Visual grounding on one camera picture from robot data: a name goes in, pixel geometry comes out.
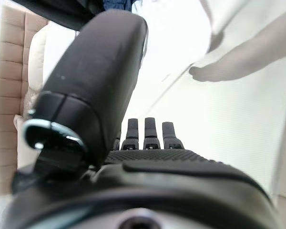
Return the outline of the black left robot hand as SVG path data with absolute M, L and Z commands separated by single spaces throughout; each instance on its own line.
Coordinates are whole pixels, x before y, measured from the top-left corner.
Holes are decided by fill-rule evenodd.
M 186 150 L 145 122 L 145 148 L 114 150 L 135 88 L 148 27 L 111 10 L 66 50 L 22 127 L 40 151 L 12 180 L 4 229 L 280 229 L 267 193 L 247 174 Z

